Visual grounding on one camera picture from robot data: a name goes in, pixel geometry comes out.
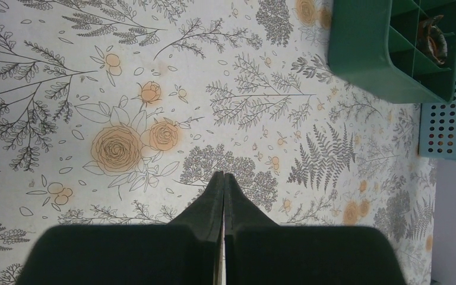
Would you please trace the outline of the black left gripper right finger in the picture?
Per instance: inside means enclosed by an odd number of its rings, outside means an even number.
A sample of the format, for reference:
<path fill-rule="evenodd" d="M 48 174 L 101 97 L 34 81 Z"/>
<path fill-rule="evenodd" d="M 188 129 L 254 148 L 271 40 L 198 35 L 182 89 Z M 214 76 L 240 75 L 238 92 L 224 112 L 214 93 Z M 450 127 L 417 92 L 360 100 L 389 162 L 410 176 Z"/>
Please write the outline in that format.
<path fill-rule="evenodd" d="M 388 239 L 366 226 L 281 226 L 224 176 L 227 284 L 404 284 Z"/>

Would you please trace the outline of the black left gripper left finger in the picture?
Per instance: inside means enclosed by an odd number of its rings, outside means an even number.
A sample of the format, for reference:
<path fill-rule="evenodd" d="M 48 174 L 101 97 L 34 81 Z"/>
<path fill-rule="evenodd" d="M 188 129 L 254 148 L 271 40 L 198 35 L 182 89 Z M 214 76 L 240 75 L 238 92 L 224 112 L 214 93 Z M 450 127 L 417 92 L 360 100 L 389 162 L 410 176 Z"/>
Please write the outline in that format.
<path fill-rule="evenodd" d="M 34 245 L 18 284 L 221 284 L 224 174 L 166 224 L 61 225 Z"/>

